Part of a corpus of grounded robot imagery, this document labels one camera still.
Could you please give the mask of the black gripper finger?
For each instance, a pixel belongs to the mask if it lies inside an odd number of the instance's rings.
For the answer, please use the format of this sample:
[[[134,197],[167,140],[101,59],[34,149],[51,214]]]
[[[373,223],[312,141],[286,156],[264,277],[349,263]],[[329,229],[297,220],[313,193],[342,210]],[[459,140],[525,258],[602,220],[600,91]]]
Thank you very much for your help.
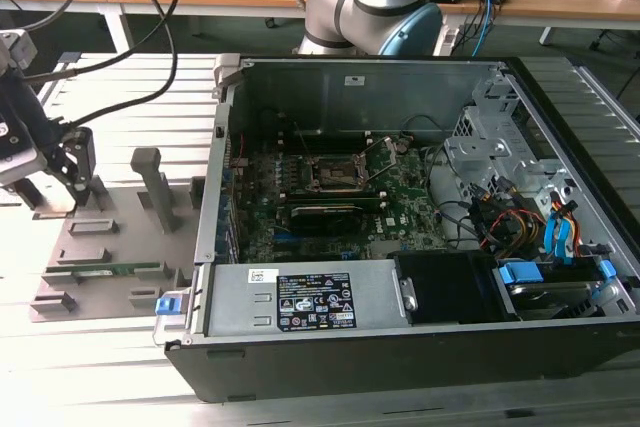
[[[67,156],[66,148],[69,146],[70,140],[66,139],[43,148],[46,160],[44,172],[61,183],[69,193],[75,193],[76,165]]]
[[[65,185],[78,206],[85,206],[96,165],[93,132],[88,127],[71,129],[63,137],[66,157]]]

